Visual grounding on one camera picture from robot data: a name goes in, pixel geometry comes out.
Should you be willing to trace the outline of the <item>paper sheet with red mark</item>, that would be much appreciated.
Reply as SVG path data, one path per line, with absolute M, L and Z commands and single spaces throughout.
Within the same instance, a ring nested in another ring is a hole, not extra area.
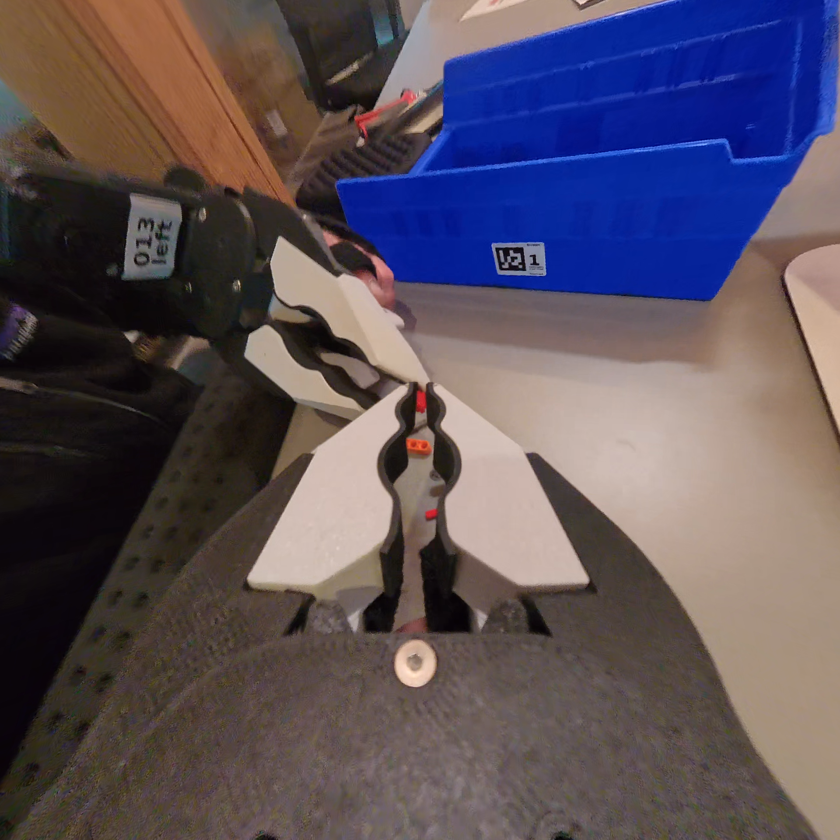
M 519 0 L 504 0 L 504 1 L 497 1 L 497 0 L 487 0 L 487 1 L 475 1 L 465 10 L 465 12 L 461 15 L 460 19 L 458 20 L 460 23 L 464 23 L 469 20 L 473 20 L 476 18 L 481 18 L 487 16 L 489 14 L 497 13 L 501 10 L 508 9 L 510 7 L 515 7 L 517 5 L 526 3 L 527 1 L 519 1 Z

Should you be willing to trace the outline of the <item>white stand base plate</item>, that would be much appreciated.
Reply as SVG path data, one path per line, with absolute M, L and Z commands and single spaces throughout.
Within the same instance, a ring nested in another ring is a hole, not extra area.
M 784 269 L 791 306 L 823 404 L 839 436 L 839 245 L 794 257 Z

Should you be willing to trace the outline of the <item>black office chair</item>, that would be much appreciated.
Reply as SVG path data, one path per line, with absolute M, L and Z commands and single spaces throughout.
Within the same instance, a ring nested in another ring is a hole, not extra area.
M 322 111 L 375 107 L 406 39 L 399 2 L 278 1 Z

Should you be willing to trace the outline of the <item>wooden pillar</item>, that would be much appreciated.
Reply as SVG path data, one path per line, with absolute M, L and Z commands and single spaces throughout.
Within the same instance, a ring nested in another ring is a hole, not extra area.
M 1 76 L 70 155 L 293 204 L 181 2 L 2 1 Z

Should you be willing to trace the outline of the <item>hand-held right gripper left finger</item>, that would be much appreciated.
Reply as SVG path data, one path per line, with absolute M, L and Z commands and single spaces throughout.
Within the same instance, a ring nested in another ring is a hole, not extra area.
M 260 592 L 299 592 L 362 613 L 403 586 L 403 513 L 417 385 L 401 385 L 318 446 L 248 573 Z

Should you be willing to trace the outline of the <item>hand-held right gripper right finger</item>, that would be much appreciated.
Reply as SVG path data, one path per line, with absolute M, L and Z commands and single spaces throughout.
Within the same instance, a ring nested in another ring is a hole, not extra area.
M 488 614 L 518 595 L 586 588 L 589 575 L 524 449 L 447 388 L 431 383 L 426 395 L 444 488 L 422 555 L 441 595 Z

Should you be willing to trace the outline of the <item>blue plastic bin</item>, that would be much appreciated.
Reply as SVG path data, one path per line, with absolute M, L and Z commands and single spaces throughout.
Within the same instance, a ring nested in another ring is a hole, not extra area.
M 838 2 L 660 2 L 444 65 L 403 175 L 341 180 L 398 280 L 708 301 L 834 127 Z

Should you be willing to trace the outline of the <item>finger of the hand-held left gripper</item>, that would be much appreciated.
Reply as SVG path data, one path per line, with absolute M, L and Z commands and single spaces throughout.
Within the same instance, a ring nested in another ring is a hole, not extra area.
M 377 393 L 358 384 L 334 354 L 389 380 L 392 389 Z M 397 408 L 397 330 L 389 323 L 330 327 L 322 323 L 269 323 L 245 340 L 243 362 L 261 384 L 295 403 L 353 421 L 378 406 Z
M 334 275 L 279 237 L 269 261 L 274 319 L 292 312 L 320 321 L 334 339 L 370 367 L 399 382 L 425 387 L 429 377 L 412 346 L 358 278 Z

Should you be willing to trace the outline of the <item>black perforated board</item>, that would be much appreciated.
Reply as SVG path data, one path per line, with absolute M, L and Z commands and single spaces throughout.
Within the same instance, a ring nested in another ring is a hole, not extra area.
M 294 412 L 216 362 L 2 778 L 11 838 L 65 768 L 183 566 L 269 480 Z

